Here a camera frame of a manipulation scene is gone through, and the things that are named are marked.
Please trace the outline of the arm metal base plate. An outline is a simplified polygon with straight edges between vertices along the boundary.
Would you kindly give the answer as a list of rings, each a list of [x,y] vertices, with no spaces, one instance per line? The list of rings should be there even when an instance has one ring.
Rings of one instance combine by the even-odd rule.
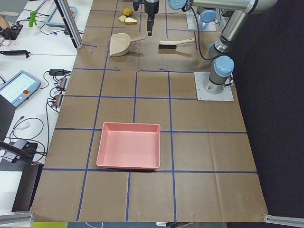
[[[227,101],[233,102],[231,86],[227,79],[222,85],[216,85],[209,79],[210,72],[194,72],[194,81],[198,101]]]
[[[202,32],[215,32],[217,31],[215,22],[204,23],[200,21],[200,15],[197,15],[199,29]],[[186,13],[188,31],[197,31],[197,23],[193,13]]]

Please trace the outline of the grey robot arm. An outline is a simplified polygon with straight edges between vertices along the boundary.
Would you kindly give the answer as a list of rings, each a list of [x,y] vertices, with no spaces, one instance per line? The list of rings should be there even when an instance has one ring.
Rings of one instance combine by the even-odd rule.
[[[272,8],[276,0],[170,0],[173,10],[188,11],[192,6],[233,10],[233,14],[223,28],[219,40],[209,47],[212,59],[211,71],[203,86],[210,94],[220,94],[227,78],[234,70],[234,61],[227,56],[232,49],[238,32],[250,14],[261,14]]]
[[[152,29],[154,25],[155,15],[159,12],[159,1],[158,0],[134,0],[133,9],[137,11],[140,4],[144,5],[144,12],[148,15],[147,17],[147,34],[152,36]],[[171,9],[179,10],[186,12],[194,6],[193,0],[169,0],[168,4]],[[213,22],[216,18],[216,12],[213,8],[206,8],[205,11],[200,13],[199,21],[201,23],[210,23]]]

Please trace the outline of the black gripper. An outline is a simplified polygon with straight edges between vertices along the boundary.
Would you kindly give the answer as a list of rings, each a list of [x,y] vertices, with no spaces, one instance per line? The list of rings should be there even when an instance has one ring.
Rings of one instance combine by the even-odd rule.
[[[140,5],[144,5],[144,12],[148,14],[147,18],[147,34],[152,36],[152,29],[154,25],[154,16],[159,11],[158,0],[133,0],[133,9],[138,11]]]

